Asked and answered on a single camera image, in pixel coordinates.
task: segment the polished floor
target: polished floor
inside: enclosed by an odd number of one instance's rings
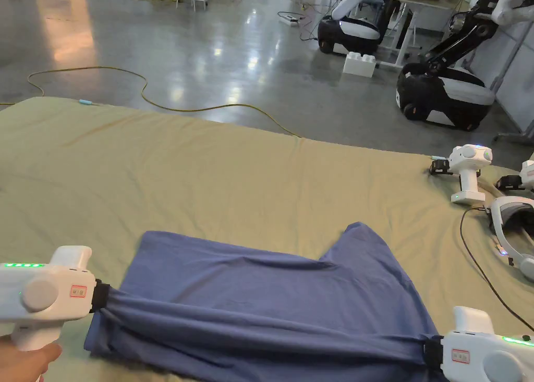
[[[277,11],[298,11],[312,28],[327,9],[321,4],[329,0],[210,0],[194,12],[190,3],[0,0],[0,102],[37,95],[26,82],[31,72],[112,66],[146,76],[147,96],[164,106],[247,103],[310,139],[434,155],[479,143],[493,147],[494,164],[516,169],[530,156],[530,147],[491,143],[497,132],[515,130],[498,107],[473,133],[410,122],[395,104],[396,72],[344,75],[343,57],[320,53],[316,41],[299,39],[299,28],[278,21]],[[141,98],[142,80],[117,71],[33,80],[47,95],[163,111]],[[247,108],[186,115],[283,132]]]

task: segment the green led light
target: green led light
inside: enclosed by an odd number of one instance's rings
[[[526,346],[534,347],[534,343],[531,343],[529,341],[507,338],[506,336],[503,336],[503,340],[510,342],[510,343],[518,343],[518,344],[524,344]]]
[[[4,264],[4,267],[39,268],[39,267],[44,267],[44,264],[8,263],[8,264]]]

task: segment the table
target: table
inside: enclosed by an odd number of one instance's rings
[[[408,8],[412,9],[413,16],[412,16],[411,22],[409,23],[408,30],[406,31],[406,34],[404,36],[404,40],[402,42],[400,50],[398,52],[396,62],[394,64],[387,63],[384,61],[380,62],[380,65],[391,66],[395,68],[402,68],[403,66],[404,54],[406,53],[409,40],[411,39],[412,33],[414,32],[417,18],[424,7],[452,9],[452,10],[456,9],[458,11],[467,11],[469,9],[469,3],[465,0],[398,0],[398,1],[405,4],[407,8],[405,8],[404,11],[399,11],[399,16],[401,17],[401,19],[400,19],[400,22],[398,23],[397,31],[393,39],[392,49],[397,46],[397,43],[399,42],[399,39],[401,38],[402,25],[404,25],[404,23],[406,22],[406,18],[408,17],[408,10],[407,10]]]

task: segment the sticker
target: sticker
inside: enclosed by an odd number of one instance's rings
[[[87,286],[72,285],[70,288],[71,297],[85,297],[87,293]]]
[[[452,361],[457,363],[469,364],[469,352],[465,350],[452,349]]]

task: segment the blue cloth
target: blue cloth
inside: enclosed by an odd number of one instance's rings
[[[319,261],[149,231],[84,347],[216,382],[443,380],[437,330],[382,239],[352,224]]]

